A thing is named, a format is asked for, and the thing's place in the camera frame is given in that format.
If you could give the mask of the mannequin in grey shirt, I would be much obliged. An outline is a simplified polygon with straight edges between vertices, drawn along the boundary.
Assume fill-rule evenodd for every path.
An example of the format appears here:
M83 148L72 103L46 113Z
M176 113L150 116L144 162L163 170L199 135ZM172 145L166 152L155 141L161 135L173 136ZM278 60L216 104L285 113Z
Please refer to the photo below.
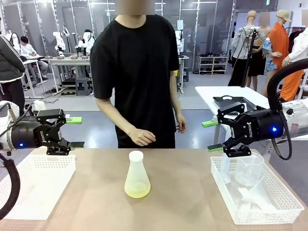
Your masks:
M254 20L256 11L249 11L247 24L239 28L231 43L232 74L228 86L241 86L246 78L248 58L251 57L251 42L253 38Z

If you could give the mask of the person's left hand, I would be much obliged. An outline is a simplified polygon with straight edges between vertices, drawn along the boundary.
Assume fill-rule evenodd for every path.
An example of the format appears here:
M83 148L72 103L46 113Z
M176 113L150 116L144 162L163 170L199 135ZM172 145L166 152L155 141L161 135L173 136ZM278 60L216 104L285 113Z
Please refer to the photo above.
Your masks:
M178 123L177 131L183 134L187 128L184 115L182 113L176 114L176 120Z

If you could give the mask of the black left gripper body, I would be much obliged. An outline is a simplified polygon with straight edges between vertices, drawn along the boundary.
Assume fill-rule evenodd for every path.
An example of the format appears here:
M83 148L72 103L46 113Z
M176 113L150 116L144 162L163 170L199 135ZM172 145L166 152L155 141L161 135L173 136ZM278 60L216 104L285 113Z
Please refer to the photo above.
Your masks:
M56 148L61 141L61 120L54 118L22 119L11 130L11 141L15 149L38 148L41 146Z

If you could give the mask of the black tripod stand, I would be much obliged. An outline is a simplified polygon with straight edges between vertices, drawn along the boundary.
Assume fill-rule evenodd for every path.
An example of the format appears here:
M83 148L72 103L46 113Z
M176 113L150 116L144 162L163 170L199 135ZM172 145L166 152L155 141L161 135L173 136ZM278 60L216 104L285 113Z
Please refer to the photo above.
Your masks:
M251 59L253 44L254 44L255 38L257 36L257 30L258 29L259 29L258 26L252 26L250 28L250 34L248 36L248 41L249 41L250 37L252 37L252 38L251 38L250 44L247 46L248 47L248 55L247 55L247 60L246 60L246 63L245 63L245 68L244 68L244 73L243 73L243 79L242 79L242 83L241 83L242 88L246 86L246 79L247 79L247 74L248 74L249 62L250 62L250 59Z

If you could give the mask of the seated person in white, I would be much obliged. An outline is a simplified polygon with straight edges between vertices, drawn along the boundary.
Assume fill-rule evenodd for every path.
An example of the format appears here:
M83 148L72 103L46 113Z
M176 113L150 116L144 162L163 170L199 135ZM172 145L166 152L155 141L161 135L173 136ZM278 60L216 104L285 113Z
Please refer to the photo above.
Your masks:
M48 71L48 64L45 61L41 60L43 57L35 51L35 49L29 43L29 40L26 36L20 37L20 43L21 43L21 55L24 56L27 59L37 60L39 70L40 70L41 75L42 75L42 79L47 80L46 74L47 74L47 71Z

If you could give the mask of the mannequin in black dress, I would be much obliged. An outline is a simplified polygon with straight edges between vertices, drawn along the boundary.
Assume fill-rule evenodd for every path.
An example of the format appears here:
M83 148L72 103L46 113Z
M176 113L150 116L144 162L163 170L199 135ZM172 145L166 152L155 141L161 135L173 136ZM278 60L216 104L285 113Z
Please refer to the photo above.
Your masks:
M265 70L266 59L262 47L263 41L259 38L255 39L246 81L247 87L250 87L250 85L253 84L254 91L257 91L257 77L259 75L264 75Z

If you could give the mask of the grey step stool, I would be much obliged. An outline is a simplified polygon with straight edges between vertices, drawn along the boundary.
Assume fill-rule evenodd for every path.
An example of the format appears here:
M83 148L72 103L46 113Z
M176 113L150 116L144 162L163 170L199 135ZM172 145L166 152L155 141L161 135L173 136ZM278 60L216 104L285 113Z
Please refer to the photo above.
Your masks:
M76 84L76 95L77 96L89 96L92 93L90 82L87 77L86 78L76 78L75 84Z

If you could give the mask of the long white desk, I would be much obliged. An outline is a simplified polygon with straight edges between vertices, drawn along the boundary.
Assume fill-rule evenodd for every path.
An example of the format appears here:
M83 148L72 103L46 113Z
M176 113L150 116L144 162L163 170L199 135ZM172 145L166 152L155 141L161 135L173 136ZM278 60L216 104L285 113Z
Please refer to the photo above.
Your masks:
M26 78L27 78L27 83L30 87L30 92L32 93L32 96L26 96L25 98L26 99L42 100L42 99L45 98L44 96L36 96L35 95L35 92L34 92L34 89L33 89L33 84L32 84L31 77L30 77L30 74L29 74L29 70L28 70L28 67L27 67L28 64L32 64L32 63L35 63L38 66L38 61L35 60L35 59L27 60L27 61L23 62L25 69L26 69L25 74L26 74Z

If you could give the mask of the clear plastic measuring cylinder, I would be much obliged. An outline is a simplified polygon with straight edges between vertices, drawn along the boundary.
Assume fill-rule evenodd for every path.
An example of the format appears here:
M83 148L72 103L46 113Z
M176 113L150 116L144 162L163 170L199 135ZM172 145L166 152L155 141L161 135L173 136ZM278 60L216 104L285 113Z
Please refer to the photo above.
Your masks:
M226 154L222 154L220 175L222 177L224 184L228 184L231 182L231 179L229 177L229 166L230 166L230 159L227 157Z

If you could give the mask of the mannequin in orange robe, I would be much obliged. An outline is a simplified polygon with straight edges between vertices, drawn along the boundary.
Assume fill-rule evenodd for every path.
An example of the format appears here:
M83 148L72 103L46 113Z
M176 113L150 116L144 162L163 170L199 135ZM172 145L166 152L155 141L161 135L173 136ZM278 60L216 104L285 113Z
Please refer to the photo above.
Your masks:
M290 14L287 10L279 10L276 13L277 22L269 33L269 39L271 41L271 50L273 56L272 63L274 64L274 69L268 72L268 80L281 69L282 61L289 54L289 37L284 28L284 24L291 22Z

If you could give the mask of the clear plastic measuring beaker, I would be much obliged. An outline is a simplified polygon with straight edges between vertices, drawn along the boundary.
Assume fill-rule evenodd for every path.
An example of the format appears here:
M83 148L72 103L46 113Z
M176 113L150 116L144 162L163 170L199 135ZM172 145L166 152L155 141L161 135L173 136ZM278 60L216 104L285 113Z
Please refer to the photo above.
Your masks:
M239 184L252 187L259 181L263 166L264 158L259 154L237 157L234 178Z

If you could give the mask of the white shoe rack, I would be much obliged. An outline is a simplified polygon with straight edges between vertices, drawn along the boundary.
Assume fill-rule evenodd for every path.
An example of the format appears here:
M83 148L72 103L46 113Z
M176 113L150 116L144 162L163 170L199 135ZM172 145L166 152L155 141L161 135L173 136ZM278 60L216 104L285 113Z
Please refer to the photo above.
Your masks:
M225 74L228 64L228 56L201 55L198 60L198 73Z

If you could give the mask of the person in dark jacket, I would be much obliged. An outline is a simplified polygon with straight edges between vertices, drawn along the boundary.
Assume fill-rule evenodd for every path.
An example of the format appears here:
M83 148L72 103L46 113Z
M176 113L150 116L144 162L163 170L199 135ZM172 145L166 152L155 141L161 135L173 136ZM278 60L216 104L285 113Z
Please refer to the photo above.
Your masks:
M26 69L20 55L9 41L0 34L0 96L19 107L19 115L24 114L25 96L22 77Z

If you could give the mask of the white side table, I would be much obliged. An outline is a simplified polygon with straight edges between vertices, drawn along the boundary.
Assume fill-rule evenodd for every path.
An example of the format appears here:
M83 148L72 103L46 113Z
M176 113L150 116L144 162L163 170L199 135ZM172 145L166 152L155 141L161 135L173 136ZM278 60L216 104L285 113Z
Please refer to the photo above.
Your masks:
M252 90L248 87L228 87L228 86L198 86L195 87L195 90L199 94L199 96L203 99L203 101L207 104L211 112L216 115L219 109L219 106L215 103L213 97L221 97L225 95L229 95L232 97L244 97L249 100L254 105L259 105L264 108L269 108L268 99L261 95L260 93ZM231 136L231 130L229 126L222 125L222 127L226 130L227 140ZM218 135L219 135L220 125L215 126L215 133L213 138L213 145L219 143ZM270 154L273 151L272 142L262 141L260 143L261 146L264 147L263 155Z

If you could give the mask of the white workbench with boxes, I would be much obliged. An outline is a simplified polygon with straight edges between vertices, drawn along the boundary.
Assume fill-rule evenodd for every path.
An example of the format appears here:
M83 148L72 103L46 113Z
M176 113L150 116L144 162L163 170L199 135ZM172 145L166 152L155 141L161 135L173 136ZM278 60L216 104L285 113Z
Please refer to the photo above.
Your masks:
M89 57L58 56L48 59L47 61L52 70L57 93L65 89L74 90L76 93L76 84L75 84L76 78L86 78L86 77L89 79L92 91Z

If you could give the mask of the translucent plastic funnel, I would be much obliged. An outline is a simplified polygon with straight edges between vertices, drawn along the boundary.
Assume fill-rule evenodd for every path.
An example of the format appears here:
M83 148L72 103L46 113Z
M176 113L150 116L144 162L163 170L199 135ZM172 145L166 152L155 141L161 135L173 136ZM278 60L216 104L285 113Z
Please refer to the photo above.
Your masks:
M241 201L249 203L250 206L257 206L260 210L265 212L276 210L276 207L271 203L264 189L262 180L259 180L258 183L249 190L247 188L238 188L237 190L242 196Z

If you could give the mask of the person's right forearm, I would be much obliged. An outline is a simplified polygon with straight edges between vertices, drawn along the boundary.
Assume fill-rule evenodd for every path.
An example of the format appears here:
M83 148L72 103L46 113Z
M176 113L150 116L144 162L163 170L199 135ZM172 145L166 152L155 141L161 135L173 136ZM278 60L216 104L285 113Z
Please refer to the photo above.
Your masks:
M96 99L99 109L121 130L123 130L130 138L132 138L132 131L135 127L131 125L112 105L109 99Z

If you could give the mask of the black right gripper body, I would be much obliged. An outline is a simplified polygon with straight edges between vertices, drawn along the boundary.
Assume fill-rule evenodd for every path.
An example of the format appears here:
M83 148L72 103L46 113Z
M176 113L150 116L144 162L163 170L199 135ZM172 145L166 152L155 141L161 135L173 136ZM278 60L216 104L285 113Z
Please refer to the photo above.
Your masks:
M280 114L270 109L245 112L236 117L236 139L243 144L280 138L283 132Z

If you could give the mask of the white perforated plastic basket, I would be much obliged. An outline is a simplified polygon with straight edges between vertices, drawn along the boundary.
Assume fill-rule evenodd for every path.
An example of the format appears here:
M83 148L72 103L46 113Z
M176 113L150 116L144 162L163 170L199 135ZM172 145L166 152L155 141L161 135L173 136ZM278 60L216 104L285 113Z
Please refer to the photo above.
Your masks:
M30 154L17 165L20 193L6 219L47 220L76 170L76 156Z
M264 189L271 203L276 207L275 211L265 212L257 206L241 201L238 188L247 188L239 184L234 173L237 157L230 158L229 177L231 182L224 184L220 175L222 156L213 156L211 160L211 173L224 200L226 207L236 225L268 225L268 224L292 224L304 210L303 205L282 183L277 175L264 162L259 180L263 181Z

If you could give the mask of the person in black t-shirt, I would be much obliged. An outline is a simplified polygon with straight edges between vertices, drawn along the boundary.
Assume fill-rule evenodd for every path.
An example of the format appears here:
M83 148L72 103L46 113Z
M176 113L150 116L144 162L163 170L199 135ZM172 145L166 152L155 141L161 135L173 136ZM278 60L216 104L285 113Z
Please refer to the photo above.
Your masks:
M136 145L115 124L119 148L175 148L176 114L170 72L178 70L175 31L164 17L120 15L98 36L90 53L95 99L109 99L135 128L156 141Z

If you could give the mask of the person's right hand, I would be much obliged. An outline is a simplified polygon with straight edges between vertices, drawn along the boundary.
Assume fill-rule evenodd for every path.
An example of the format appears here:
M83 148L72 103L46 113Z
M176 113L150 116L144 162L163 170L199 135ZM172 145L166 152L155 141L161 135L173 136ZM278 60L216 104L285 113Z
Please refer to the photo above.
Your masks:
M133 128L132 131L128 133L128 136L138 146L147 146L156 141L156 137L153 133L143 129Z

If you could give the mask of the person's left forearm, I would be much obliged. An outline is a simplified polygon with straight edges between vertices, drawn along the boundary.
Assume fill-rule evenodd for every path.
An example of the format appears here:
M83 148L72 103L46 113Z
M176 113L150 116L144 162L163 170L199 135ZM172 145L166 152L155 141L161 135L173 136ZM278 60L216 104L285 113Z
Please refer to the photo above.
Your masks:
M169 84L169 88L170 88L170 96L171 96L171 102L172 102L172 107L175 111L176 117L177 118L182 118L183 114L181 111L181 106L180 106L180 102L178 100L178 95L177 95L177 82L176 82L176 76L174 71L170 72L170 84Z

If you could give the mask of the translucent plastic conical flask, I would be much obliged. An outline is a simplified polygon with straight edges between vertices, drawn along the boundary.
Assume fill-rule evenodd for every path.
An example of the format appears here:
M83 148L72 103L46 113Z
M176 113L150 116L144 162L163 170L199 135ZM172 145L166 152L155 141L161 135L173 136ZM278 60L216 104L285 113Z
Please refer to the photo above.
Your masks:
M131 158L124 185L125 193L131 198L143 198L151 190L151 184L142 158Z

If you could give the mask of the mannequin in blue floral dress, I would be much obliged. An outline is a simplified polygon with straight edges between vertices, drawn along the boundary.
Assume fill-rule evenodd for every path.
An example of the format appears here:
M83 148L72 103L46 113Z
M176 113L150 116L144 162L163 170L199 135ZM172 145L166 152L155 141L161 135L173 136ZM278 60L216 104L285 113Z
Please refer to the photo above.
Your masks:
M266 58L265 72L267 74L267 80L266 80L266 84L265 84L265 87L264 87L264 90L263 90L263 95L265 97L267 97L268 96L268 94L267 94L268 83L271 80L271 78L273 77L273 75L277 72L277 65L273 62L273 58L274 57L281 57L282 54L280 52L274 52L273 51L270 38L268 37L268 35L271 31L271 28L262 24L261 29L262 29L263 33L267 36L267 38L264 41L264 44L262 46L262 51L263 51L263 54Z

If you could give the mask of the mannequin in orange trousers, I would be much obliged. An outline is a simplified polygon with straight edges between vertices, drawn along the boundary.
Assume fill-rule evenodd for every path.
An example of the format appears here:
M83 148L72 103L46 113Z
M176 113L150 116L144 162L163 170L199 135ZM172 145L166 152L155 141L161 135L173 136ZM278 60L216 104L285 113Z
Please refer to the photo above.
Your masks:
M308 57L308 10L302 10L302 24L305 30L294 38L292 51L282 62L282 67ZM292 101L295 98L304 70L296 71L284 78L280 99Z

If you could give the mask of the black plastic tray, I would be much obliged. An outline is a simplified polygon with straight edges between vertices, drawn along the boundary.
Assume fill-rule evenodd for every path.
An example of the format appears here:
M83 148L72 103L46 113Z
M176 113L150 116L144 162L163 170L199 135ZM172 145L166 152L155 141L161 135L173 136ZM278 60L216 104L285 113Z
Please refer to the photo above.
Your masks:
M242 96L233 97L229 95L224 95L221 97L217 97L217 96L213 97L213 99L219 108L229 106L233 103L243 103L245 105L245 112L256 110L256 106L253 103L251 103L249 100L247 100L245 97L242 97Z

